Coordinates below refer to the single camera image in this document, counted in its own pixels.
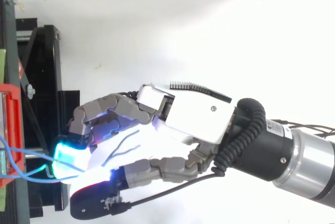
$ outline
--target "robotic hand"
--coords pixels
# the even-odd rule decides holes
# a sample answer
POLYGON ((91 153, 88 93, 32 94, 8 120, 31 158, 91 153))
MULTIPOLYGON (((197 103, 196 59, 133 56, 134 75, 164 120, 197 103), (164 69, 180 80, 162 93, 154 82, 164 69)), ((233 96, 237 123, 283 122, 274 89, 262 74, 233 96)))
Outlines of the robotic hand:
POLYGON ((112 170, 109 181, 71 196, 71 215, 87 220, 119 214, 195 182, 224 176, 230 166, 335 208, 335 144, 266 119, 264 108, 253 99, 242 99, 237 107, 230 102, 231 98, 203 86, 171 83, 170 87, 143 85, 138 93, 110 94, 78 107, 66 138, 76 149, 149 123, 198 146, 187 160, 143 159, 112 170), (213 174, 197 178, 212 161, 213 174), (143 200, 122 202, 120 191, 157 179, 188 182, 143 200))

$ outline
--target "black cable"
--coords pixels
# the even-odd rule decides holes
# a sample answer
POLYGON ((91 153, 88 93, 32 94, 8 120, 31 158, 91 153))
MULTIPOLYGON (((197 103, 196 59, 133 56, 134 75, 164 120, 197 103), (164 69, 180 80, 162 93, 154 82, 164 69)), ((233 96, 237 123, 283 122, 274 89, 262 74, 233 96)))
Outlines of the black cable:
POLYGON ((321 138, 324 138, 324 137, 334 136, 335 132, 318 133, 318 134, 315 134, 315 135, 319 136, 321 138))
POLYGON ((117 150, 119 150, 120 146, 123 144, 123 142, 124 142, 126 139, 128 139, 130 136, 133 136, 134 134, 137 134, 139 131, 140 131, 140 130, 134 131, 133 133, 131 133, 131 134, 125 136, 124 139, 121 140, 121 142, 119 143, 119 145, 113 150, 113 152, 111 152, 111 154, 108 156, 108 158, 106 159, 106 161, 105 161, 101 166, 105 166, 105 165, 108 163, 108 161, 109 161, 110 159, 113 158, 114 153, 115 153, 117 150))
POLYGON ((208 174, 208 175, 205 175, 205 176, 202 176, 202 177, 199 177, 199 178, 195 178, 194 180, 191 180, 189 182, 186 182, 182 185, 179 185, 179 186, 176 186, 176 187, 173 187, 169 190, 166 190, 166 191, 163 191, 159 194, 155 194, 155 195, 152 195, 152 196, 149 196, 147 198, 144 198, 144 199, 140 199, 138 201, 134 201, 132 203, 130 203, 131 207, 134 207, 134 206, 137 206, 137 205, 140 205, 140 204, 143 204, 143 203, 146 203, 148 201, 151 201, 151 200, 154 200, 154 199, 157 199, 157 198, 160 198, 162 196, 165 196, 165 195, 168 195, 170 193, 173 193, 175 191, 178 191, 180 189, 183 189, 187 186, 190 186, 190 185, 193 185, 194 183, 197 183, 197 182, 200 182, 200 181, 203 181, 203 180, 206 180, 208 178, 215 178, 215 177, 218 177, 218 175, 216 175, 215 173, 213 174, 208 174))
MULTIPOLYGON (((305 126, 311 126, 311 127, 315 127, 315 128, 324 128, 324 129, 327 129, 327 130, 330 130, 330 131, 335 131, 335 128, 331 128, 331 127, 328 127, 328 126, 320 126, 320 125, 305 125, 305 126)), ((291 126, 290 128, 291 129, 294 129, 294 128, 299 128, 300 126, 291 126)))
POLYGON ((272 119, 272 121, 275 121, 279 124, 282 124, 282 125, 293 125, 290 126, 289 128, 299 128, 299 127, 304 127, 304 128, 308 128, 308 129, 311 129, 311 130, 315 130, 315 131, 320 131, 322 133, 328 133, 326 131, 323 131, 323 130, 320 130, 318 128, 315 128, 315 127, 312 127, 310 125, 303 125, 303 124, 299 124, 299 123, 294 123, 294 122, 289 122, 289 121, 286 121, 286 120, 280 120, 280 119, 272 119))
POLYGON ((131 98, 131 99, 137 100, 138 91, 133 91, 133 92, 120 92, 119 94, 122 95, 122 96, 129 97, 129 98, 131 98))
POLYGON ((255 140, 266 125, 265 111, 263 106, 256 100, 244 98, 238 101, 237 107, 249 114, 251 121, 249 125, 215 157, 211 170, 224 176, 228 167, 240 156, 243 151, 255 140))

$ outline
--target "led light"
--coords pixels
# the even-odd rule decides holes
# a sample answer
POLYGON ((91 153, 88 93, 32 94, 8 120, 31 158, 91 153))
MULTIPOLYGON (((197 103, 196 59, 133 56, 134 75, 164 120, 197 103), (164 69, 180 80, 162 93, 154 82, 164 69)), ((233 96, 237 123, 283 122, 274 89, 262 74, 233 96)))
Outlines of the led light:
MULTIPOLYGON (((82 170, 86 170, 91 158, 89 148, 79 150, 72 148, 64 143, 58 143, 55 149, 54 158, 68 164, 74 165, 82 170)), ((74 170, 58 162, 52 163, 53 175, 56 178, 65 178, 69 176, 80 175, 81 172, 74 170)), ((75 179, 65 180, 63 183, 71 184, 75 179)))
POLYGON ((111 170, 106 167, 97 166, 95 168, 89 169, 79 175, 73 181, 70 188, 70 197, 80 189, 100 183, 102 181, 109 181, 110 177, 111 170))

